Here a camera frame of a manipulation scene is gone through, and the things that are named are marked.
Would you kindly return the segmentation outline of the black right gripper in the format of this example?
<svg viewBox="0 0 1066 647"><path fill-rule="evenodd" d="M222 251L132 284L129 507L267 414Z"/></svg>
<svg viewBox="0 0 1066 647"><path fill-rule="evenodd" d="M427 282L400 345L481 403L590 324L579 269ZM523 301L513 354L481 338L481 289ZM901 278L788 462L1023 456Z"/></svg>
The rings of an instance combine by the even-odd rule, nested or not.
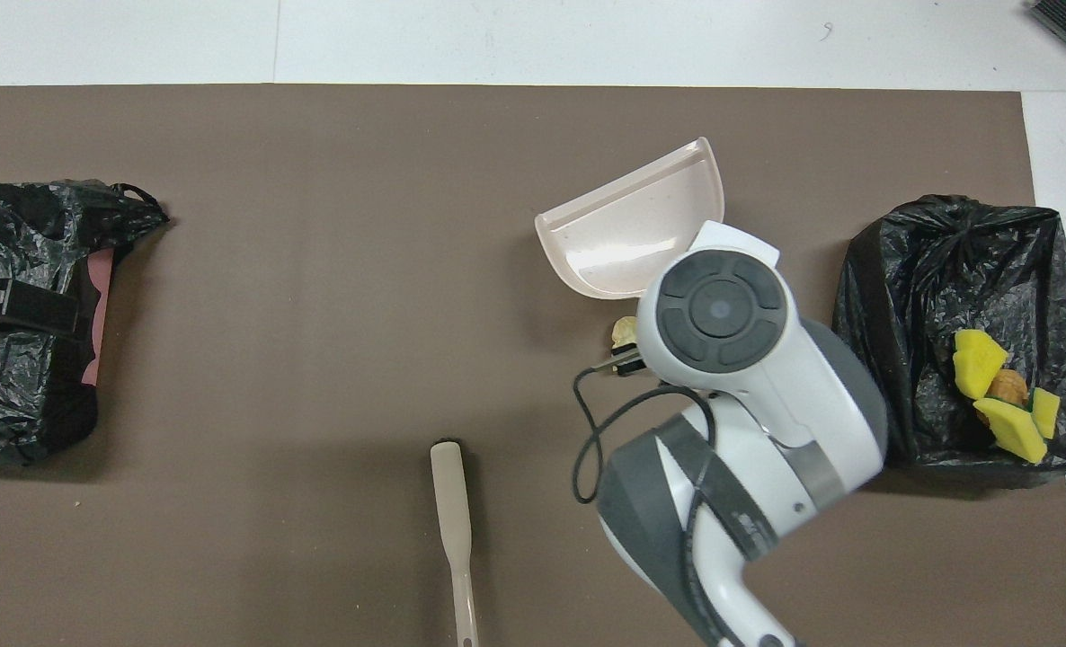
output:
<svg viewBox="0 0 1066 647"><path fill-rule="evenodd" d="M610 357L599 363L600 373L609 373L615 377L632 376L644 370L645 363L636 345L612 347Z"/></svg>

